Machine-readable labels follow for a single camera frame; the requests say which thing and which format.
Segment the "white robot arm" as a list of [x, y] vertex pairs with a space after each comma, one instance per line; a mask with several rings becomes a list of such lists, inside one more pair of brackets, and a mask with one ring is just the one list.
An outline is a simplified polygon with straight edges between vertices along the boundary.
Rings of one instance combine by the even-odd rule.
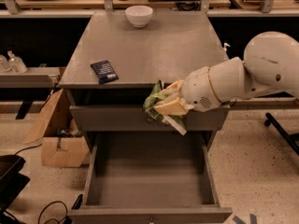
[[181, 116], [280, 91], [299, 98], [299, 43], [283, 33], [265, 32], [250, 40], [242, 58], [204, 66], [162, 90], [166, 98], [153, 108]]

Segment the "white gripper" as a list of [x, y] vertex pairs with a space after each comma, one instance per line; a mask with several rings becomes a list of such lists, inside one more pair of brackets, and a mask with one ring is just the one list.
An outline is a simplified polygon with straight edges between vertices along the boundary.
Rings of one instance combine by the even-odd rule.
[[[182, 80], [177, 80], [162, 90], [163, 94], [170, 95], [175, 92], [181, 93], [181, 97], [192, 106], [192, 109], [199, 112], [207, 112], [216, 109], [221, 105], [212, 89], [207, 66], [191, 72]], [[171, 102], [155, 105], [153, 108], [162, 115], [186, 115], [186, 102], [182, 98], [176, 98]]]

